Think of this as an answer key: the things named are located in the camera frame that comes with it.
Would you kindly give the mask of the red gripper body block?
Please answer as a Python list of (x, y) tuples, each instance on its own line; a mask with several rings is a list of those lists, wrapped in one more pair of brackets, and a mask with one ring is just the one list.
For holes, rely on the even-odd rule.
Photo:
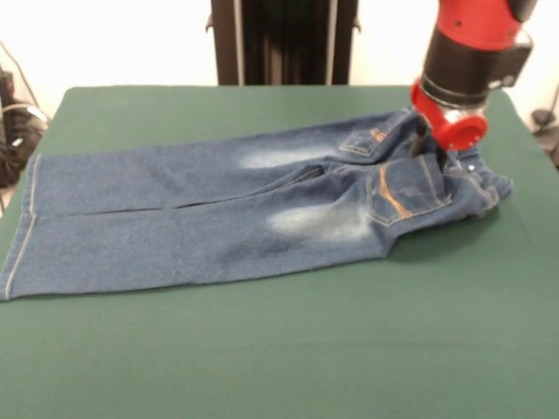
[(458, 107), (437, 102), (421, 86), (420, 79), (411, 85), (411, 104), (419, 122), (418, 138), (429, 134), (444, 152), (463, 151), (477, 145), (487, 132), (485, 107)]

